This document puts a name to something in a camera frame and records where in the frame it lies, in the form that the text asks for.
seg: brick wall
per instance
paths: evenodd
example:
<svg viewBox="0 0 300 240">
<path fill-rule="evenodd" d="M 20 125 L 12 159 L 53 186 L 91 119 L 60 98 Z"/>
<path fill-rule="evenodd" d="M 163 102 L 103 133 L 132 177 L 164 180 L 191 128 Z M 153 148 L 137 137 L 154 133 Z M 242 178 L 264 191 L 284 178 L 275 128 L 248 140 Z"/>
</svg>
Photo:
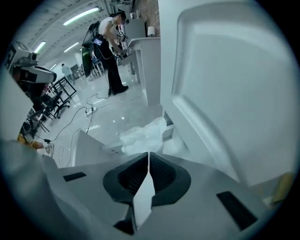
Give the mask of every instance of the brick wall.
<svg viewBox="0 0 300 240">
<path fill-rule="evenodd" d="M 160 37 L 158 0 L 135 0 L 134 11 L 139 10 L 140 18 L 145 21 L 146 33 L 149 26 L 155 28 L 156 37 Z"/>
</svg>

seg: black slot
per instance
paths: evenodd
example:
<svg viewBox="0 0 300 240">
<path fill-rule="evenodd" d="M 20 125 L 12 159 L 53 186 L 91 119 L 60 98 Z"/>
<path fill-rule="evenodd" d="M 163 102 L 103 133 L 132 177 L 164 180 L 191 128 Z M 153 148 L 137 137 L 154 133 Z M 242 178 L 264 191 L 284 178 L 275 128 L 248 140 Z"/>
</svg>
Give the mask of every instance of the black slot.
<svg viewBox="0 0 300 240">
<path fill-rule="evenodd" d="M 84 174 L 82 172 L 77 172 L 77 173 L 73 173 L 73 174 L 64 176 L 64 179 L 66 182 L 69 182 L 69 181 L 72 181 L 72 180 L 75 180 L 78 178 L 82 178 L 84 176 L 86 176 L 86 174 Z"/>
<path fill-rule="evenodd" d="M 218 199 L 229 212 L 241 230 L 257 221 L 255 217 L 231 192 L 217 194 Z"/>
</svg>

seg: ceiling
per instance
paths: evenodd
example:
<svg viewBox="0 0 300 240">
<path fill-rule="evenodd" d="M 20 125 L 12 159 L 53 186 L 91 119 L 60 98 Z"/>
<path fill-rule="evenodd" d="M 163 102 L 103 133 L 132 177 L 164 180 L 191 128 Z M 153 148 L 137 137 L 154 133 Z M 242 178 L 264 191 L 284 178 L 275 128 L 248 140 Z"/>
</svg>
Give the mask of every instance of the ceiling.
<svg viewBox="0 0 300 240">
<path fill-rule="evenodd" d="M 42 41 L 46 41 L 39 51 L 38 59 L 40 62 L 48 62 L 60 57 L 64 50 L 76 42 L 79 44 L 74 49 L 78 51 L 88 27 L 109 15 L 110 4 L 122 2 L 123 0 L 45 0 L 20 27 L 15 40 L 32 50 Z M 63 25 L 72 17 L 95 7 L 99 7 L 99 11 L 79 18 L 67 26 Z"/>
</svg>

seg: person in background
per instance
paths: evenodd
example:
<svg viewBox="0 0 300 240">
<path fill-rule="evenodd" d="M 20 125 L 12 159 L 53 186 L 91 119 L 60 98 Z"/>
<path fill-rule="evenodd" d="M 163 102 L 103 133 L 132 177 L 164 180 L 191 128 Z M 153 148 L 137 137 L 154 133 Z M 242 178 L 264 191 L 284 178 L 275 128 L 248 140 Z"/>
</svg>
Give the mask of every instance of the person in background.
<svg viewBox="0 0 300 240">
<path fill-rule="evenodd" d="M 25 136 L 22 136 L 22 134 L 18 135 L 17 141 L 23 145 L 32 147 L 35 150 L 44 148 L 46 152 L 49 154 L 49 157 L 51 158 L 53 157 L 54 143 L 43 144 L 42 142 L 36 142 L 36 141 L 29 142 Z"/>
<path fill-rule="evenodd" d="M 72 75 L 71 69 L 67 65 L 65 65 L 64 63 L 61 65 L 61 71 L 70 82 L 75 84 L 75 80 L 74 80 L 74 77 Z"/>
</svg>

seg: black chair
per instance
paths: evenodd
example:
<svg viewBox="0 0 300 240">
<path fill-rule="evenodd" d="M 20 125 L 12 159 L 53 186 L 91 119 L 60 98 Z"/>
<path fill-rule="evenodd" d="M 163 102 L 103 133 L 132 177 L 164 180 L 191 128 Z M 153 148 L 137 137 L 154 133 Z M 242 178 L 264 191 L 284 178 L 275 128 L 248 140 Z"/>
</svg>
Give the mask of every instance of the black chair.
<svg viewBox="0 0 300 240">
<path fill-rule="evenodd" d="M 70 103 L 70 101 L 67 101 L 67 102 L 59 105 L 61 94 L 62 94 L 62 91 L 60 91 L 58 93 L 58 95 L 56 95 L 55 97 L 50 97 L 47 94 L 44 94 L 43 96 L 40 97 L 41 103 L 45 105 L 45 109 L 49 112 L 49 114 L 51 114 L 54 118 L 57 117 L 58 119 L 60 119 L 60 116 L 59 116 L 60 110 L 65 107 L 67 107 L 67 108 L 70 107 L 70 105 L 67 105 L 67 103 Z M 57 110 L 53 115 L 51 112 L 53 110 L 55 110 L 56 107 L 57 107 Z"/>
<path fill-rule="evenodd" d="M 44 126 L 43 121 L 42 121 L 43 116 L 45 116 L 45 115 L 47 116 L 46 110 L 44 109 L 44 110 L 36 111 L 35 113 L 33 113 L 32 115 L 30 115 L 27 118 L 27 120 L 26 120 L 27 122 L 32 122 L 32 123 L 35 122 L 37 124 L 37 126 L 34 129 L 31 130 L 31 135 L 32 136 L 34 136 L 34 134 L 36 133 L 38 127 L 41 127 L 44 132 L 46 132 L 46 130 L 49 132 L 49 130 Z"/>
</svg>

